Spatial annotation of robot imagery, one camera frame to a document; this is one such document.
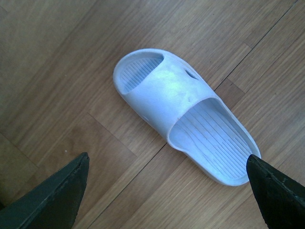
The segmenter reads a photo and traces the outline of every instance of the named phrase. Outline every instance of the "slide sandal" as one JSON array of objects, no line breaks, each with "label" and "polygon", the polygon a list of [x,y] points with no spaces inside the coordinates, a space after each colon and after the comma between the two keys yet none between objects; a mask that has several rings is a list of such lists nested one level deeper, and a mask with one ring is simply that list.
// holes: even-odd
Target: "slide sandal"
[{"label": "slide sandal", "polygon": [[209,177],[230,186],[249,181],[247,159],[261,157],[256,143],[187,62],[164,50],[137,50],[118,62],[113,81],[136,113]]}]

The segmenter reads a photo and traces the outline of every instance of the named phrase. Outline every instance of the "ridged footbed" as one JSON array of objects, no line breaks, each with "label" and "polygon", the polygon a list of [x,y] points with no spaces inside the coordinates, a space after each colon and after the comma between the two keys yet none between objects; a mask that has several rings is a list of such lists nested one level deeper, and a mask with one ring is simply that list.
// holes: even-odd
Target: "ridged footbed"
[{"label": "ridged footbed", "polygon": [[162,61],[162,56],[155,58],[147,57],[138,59],[127,65],[122,72],[122,80],[125,85],[124,92],[128,93],[138,86]]},{"label": "ridged footbed", "polygon": [[[124,93],[137,87],[162,61],[162,56],[145,57],[126,65],[121,74]],[[240,133],[243,131],[221,103],[210,98],[186,112],[172,128],[169,138],[174,146],[189,152],[190,157],[209,163],[228,179],[238,179],[246,174],[245,165],[251,154]]]}]

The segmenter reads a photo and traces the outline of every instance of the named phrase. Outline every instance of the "wood grain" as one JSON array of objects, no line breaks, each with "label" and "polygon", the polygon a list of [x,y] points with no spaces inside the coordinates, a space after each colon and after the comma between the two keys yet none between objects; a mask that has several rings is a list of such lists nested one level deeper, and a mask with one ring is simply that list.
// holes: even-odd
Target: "wood grain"
[{"label": "wood grain", "polygon": [[75,229],[266,228],[249,184],[212,181],[116,92],[116,63],[140,48],[186,60],[263,159],[304,181],[304,1],[0,0],[0,7],[0,149],[10,152],[0,171],[18,176],[0,193],[12,190],[10,201],[88,151]]},{"label": "wood grain", "polygon": [[1,111],[12,98],[18,98],[94,2],[25,0],[18,3],[0,28]]},{"label": "wood grain", "polygon": [[[110,189],[136,159],[136,156],[108,130],[86,114],[54,148],[40,168],[50,176],[81,152],[88,152],[90,170],[77,221],[82,219],[96,204],[96,200],[99,200]],[[29,183],[36,186],[40,182],[41,180],[37,179],[35,174]]]},{"label": "wood grain", "polygon": [[232,109],[244,96],[244,92],[228,79],[225,79],[215,92],[229,109]]},{"label": "wood grain", "polygon": [[286,15],[270,30],[259,46],[230,74],[231,80],[242,91],[247,92],[272,64],[305,31],[305,2],[297,1]]},{"label": "wood grain", "polygon": [[166,144],[89,228],[120,228],[184,159]]},{"label": "wood grain", "polygon": [[141,156],[137,157],[135,162],[126,170],[126,172],[117,180],[117,182],[99,199],[86,216],[74,225],[75,229],[88,228],[98,216],[114,201],[114,199],[125,189],[125,187],[138,175],[140,171],[153,159],[153,157],[165,145],[165,141],[156,137]]},{"label": "wood grain", "polygon": [[0,201],[8,205],[37,167],[0,134]]},{"label": "wood grain", "polygon": [[250,194],[249,184],[219,185],[186,159],[122,228],[213,228],[210,220],[218,222],[218,213],[229,212]]}]

